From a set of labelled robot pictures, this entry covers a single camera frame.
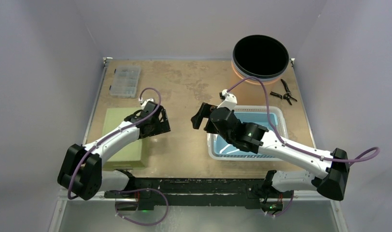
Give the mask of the white perforated plastic basket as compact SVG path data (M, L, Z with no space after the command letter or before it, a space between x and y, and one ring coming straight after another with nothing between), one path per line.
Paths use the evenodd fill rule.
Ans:
M275 106L270 106L269 110L266 109L265 106L253 106L253 105L237 105L235 107L235 112L242 111L242 112L266 112L268 122L272 123L276 126L276 129L280 136L284 138L288 138L288 132L286 128L285 119L283 117L283 113L280 108ZM208 153L211 158L215 160L228 160L228 161L280 161L278 158L272 159L252 159L252 158L219 158L213 155L213 139L215 139L216 134L208 134L207 135L207 145L208 145Z

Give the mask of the blue perforated plastic basket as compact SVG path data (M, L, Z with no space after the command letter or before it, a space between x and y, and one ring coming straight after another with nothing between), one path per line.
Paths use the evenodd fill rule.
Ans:
M266 112L235 112L235 116L241 122L252 122L259 124L268 128L269 130L273 130L270 126L267 118ZM215 139L213 139L213 155L219 158L252 158L252 159L272 159L273 156L270 155L257 155L253 152L244 152L234 147L233 145L228 144L222 137L215 135Z

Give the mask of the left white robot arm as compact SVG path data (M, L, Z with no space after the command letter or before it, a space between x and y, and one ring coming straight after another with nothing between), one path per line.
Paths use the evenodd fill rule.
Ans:
M57 182L67 189L67 198L90 200L101 191L117 191L128 198L135 184L128 174L103 170L104 164L131 143L170 131L166 110L147 105L135 111L113 130L94 142L71 145L66 152Z

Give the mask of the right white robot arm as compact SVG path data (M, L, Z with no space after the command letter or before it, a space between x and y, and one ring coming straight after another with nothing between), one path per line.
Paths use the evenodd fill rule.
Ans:
M314 190L335 201L344 199L350 165L344 161L346 151L318 150L294 141L278 138L274 130L254 122L240 121L233 110L203 103L191 117L192 127L199 129L207 118L204 131L221 136L243 152L270 155L303 169L302 172L269 171L262 190L269 197L279 192Z

